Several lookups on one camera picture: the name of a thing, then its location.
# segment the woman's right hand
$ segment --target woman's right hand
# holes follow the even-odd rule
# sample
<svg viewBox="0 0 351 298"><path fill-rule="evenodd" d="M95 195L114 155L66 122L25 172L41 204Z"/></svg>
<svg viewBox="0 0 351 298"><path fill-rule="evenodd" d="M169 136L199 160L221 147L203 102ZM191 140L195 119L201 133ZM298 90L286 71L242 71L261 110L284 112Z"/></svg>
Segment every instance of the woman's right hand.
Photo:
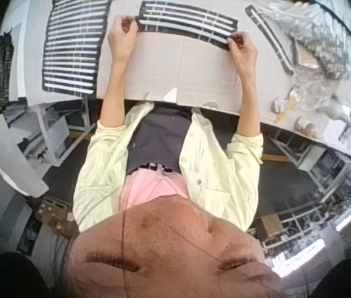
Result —
<svg viewBox="0 0 351 298"><path fill-rule="evenodd" d="M240 78L255 79L258 49L250 35L247 32L235 32L227 41Z"/></svg>
<svg viewBox="0 0 351 298"><path fill-rule="evenodd" d="M112 64L127 66L137 37L138 25L132 16L117 16L108 36Z"/></svg>

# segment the plastic bag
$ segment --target plastic bag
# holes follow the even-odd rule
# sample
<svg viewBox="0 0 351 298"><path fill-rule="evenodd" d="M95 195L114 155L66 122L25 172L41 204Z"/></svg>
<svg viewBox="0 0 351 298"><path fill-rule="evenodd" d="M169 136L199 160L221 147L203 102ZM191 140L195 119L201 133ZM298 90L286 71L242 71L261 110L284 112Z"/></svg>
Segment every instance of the plastic bag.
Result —
<svg viewBox="0 0 351 298"><path fill-rule="evenodd" d="M329 104L332 88L321 70L309 71L296 67L292 84L289 98L294 99L297 108L314 111Z"/></svg>

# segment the workbench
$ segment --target workbench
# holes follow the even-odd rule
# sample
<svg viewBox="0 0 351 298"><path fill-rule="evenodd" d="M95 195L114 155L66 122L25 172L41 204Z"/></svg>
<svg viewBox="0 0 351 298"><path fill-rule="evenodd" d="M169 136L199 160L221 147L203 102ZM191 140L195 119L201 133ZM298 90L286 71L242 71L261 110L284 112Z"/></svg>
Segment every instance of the workbench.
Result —
<svg viewBox="0 0 351 298"><path fill-rule="evenodd" d="M52 9L51 1L13 0L18 5L9 11L3 29L21 25L15 44L16 55L11 71L10 100L26 97L28 105L35 106L80 97L46 92L42 88L42 67L47 20ZM230 0L226 5L219 1L194 0L172 2L199 6L220 12L238 20L238 30L250 33L258 47L257 87L260 121L298 133L296 119L310 120L321 138L314 140L351 156L351 141L342 143L340 134L345 124L330 120L316 111L293 109L281 121L270 106L274 98L287 96L291 76L286 74L269 41L246 15L245 8L266 6L264 0ZM108 27L116 15L137 16L141 0L113 1L107 17ZM292 60L291 39L280 27L267 20L274 34ZM102 99L111 69L111 53L106 38L103 40L96 84L96 99ZM137 37L135 53L125 80L125 98L130 100L169 101L181 106L214 109L229 114L239 114L242 88L228 51L210 43L181 35L143 32Z"/></svg>

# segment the box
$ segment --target box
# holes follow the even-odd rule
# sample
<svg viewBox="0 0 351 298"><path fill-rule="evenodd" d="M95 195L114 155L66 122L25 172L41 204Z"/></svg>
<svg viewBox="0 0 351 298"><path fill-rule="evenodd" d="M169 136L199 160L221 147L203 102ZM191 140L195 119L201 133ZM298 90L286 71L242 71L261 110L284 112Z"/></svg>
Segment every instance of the box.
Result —
<svg viewBox="0 0 351 298"><path fill-rule="evenodd" d="M283 225L277 213L264 215L255 220L255 231L260 241L276 237L283 232Z"/></svg>

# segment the pink shirt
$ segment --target pink shirt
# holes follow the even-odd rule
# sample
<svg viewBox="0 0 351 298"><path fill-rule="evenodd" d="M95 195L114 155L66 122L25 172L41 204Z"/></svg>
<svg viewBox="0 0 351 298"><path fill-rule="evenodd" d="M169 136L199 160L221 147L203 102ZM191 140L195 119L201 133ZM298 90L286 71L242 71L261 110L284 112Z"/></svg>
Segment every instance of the pink shirt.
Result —
<svg viewBox="0 0 351 298"><path fill-rule="evenodd" d="M160 196L179 194L189 199L188 189L182 175L139 168L125 177L119 199L119 211L143 204Z"/></svg>

